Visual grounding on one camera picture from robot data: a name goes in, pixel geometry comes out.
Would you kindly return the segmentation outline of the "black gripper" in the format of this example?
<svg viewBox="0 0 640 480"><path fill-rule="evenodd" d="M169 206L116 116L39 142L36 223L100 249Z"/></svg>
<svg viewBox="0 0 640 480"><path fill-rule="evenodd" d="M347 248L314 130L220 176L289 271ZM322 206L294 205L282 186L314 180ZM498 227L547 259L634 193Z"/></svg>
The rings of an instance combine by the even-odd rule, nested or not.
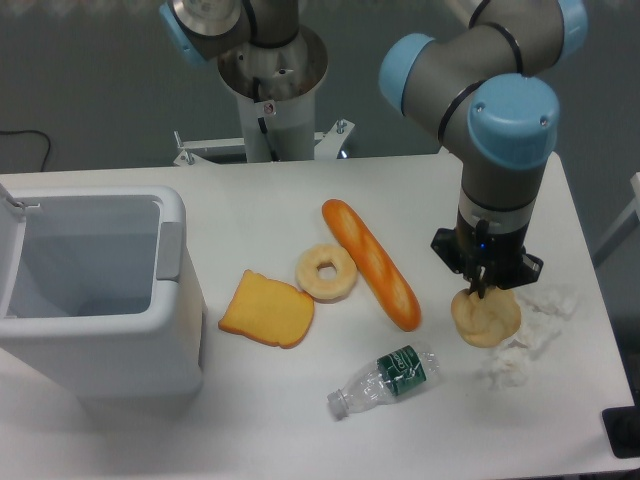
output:
<svg viewBox="0 0 640 480"><path fill-rule="evenodd" d="M495 233L487 220L475 226L458 218L454 229L437 230L431 248L455 274L470 283L468 294L480 299L489 287L513 289L538 281L544 262L524 246L528 226Z"/></svg>

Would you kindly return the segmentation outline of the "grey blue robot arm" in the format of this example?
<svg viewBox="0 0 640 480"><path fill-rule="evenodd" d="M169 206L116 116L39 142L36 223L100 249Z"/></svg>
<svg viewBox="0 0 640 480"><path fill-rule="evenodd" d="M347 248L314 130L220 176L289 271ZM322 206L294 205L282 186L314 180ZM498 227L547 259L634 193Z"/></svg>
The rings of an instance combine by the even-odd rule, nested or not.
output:
<svg viewBox="0 0 640 480"><path fill-rule="evenodd" d="M328 68L294 1L165 1L160 17L192 63L215 61L236 96L251 162L315 157L314 93ZM473 292L534 283L543 263L524 246L560 107L539 74L579 49L580 1L476 1L467 30L441 43L397 41L378 85L402 116L463 165L457 223L431 243Z"/></svg>

